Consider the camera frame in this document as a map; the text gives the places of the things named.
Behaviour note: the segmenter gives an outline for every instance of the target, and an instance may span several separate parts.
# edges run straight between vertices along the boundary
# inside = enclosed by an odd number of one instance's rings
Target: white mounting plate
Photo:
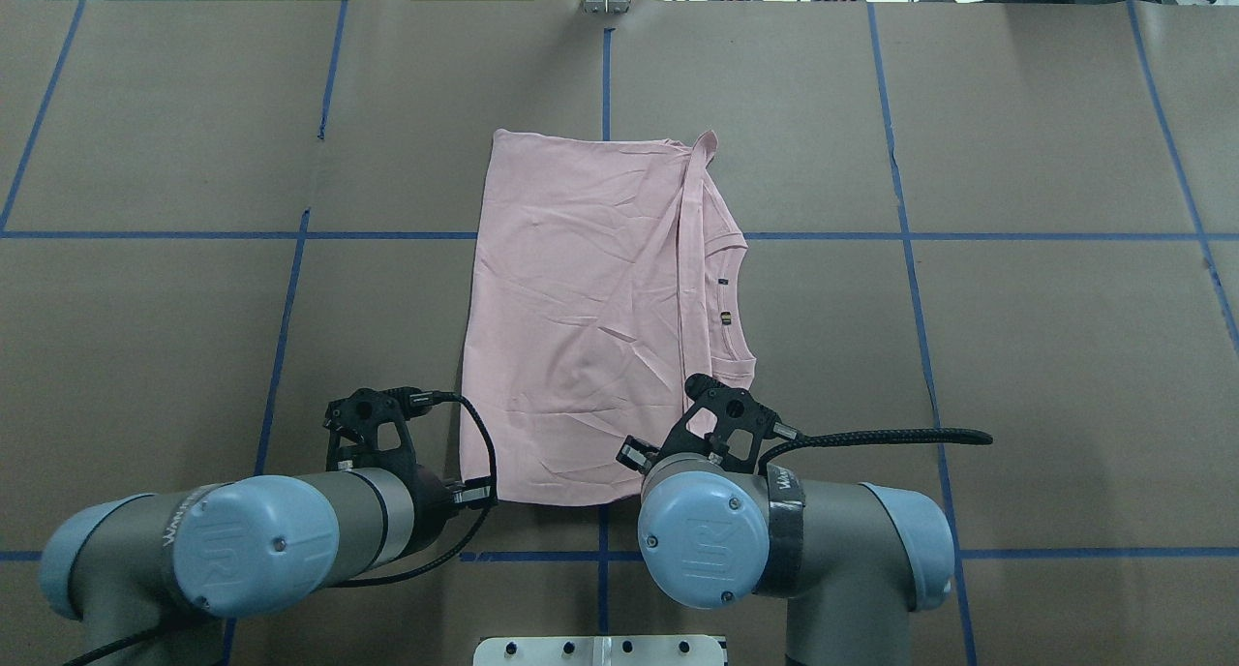
[[[726,666],[726,644],[707,635],[491,638],[477,645],[473,666]]]

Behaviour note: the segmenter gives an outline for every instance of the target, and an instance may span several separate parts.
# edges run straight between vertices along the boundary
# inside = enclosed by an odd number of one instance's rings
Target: table surface
[[[756,397],[810,433],[994,433],[787,456],[947,508],[957,590],[912,618],[917,664],[1239,662],[1239,120],[1213,115],[1239,46],[1187,38],[1239,12],[819,7],[0,1],[7,657],[78,651],[35,582],[72,512],[313,472],[323,402],[455,387],[503,126],[715,129]],[[431,467],[453,422],[416,420]],[[416,582],[240,621],[232,662],[706,633],[783,664],[783,604],[678,608],[636,511],[504,504]]]

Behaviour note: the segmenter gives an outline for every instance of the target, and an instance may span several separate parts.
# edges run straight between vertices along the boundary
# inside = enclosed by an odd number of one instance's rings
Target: light blue joint cap
[[[172,569],[190,603],[217,618],[245,618],[310,595],[338,548],[339,521],[322,493],[264,475],[212,490],[190,508]]]
[[[99,524],[103,524],[107,516],[112,515],[112,511],[135,499],[141,499],[144,495],[152,494],[128,495],[125,499],[83,509],[69,516],[69,520],[63,521],[61,527],[52,534],[38,563],[38,587],[43,590],[43,595],[47,597],[57,615],[69,620],[81,620],[82,616],[73,609],[73,600],[69,598],[69,578],[78,552],[85,546],[85,541],[90,538],[90,534],[99,527]]]
[[[753,498],[705,470],[659,482],[642,503],[637,535],[654,582],[689,608],[721,608],[752,593],[771,548]]]
[[[914,490],[880,488],[867,482],[861,484],[886,508],[886,514],[903,541],[917,587],[913,610],[938,608],[947,600],[950,578],[955,573],[955,541],[947,516],[928,495]]]

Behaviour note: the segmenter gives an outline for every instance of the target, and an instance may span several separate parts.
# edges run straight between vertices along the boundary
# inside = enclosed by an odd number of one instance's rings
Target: pink t-shirt
[[[703,371],[748,387],[736,305],[747,244],[678,141],[494,132],[473,259],[463,389],[494,439],[499,498],[586,506],[638,494],[624,437],[660,444]],[[461,418],[461,470],[487,473]]]

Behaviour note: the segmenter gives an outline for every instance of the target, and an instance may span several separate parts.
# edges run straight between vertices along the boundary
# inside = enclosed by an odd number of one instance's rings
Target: black tape
[[[804,557],[804,489],[795,473],[778,464],[766,472],[769,494],[771,552],[753,593],[789,598]]]

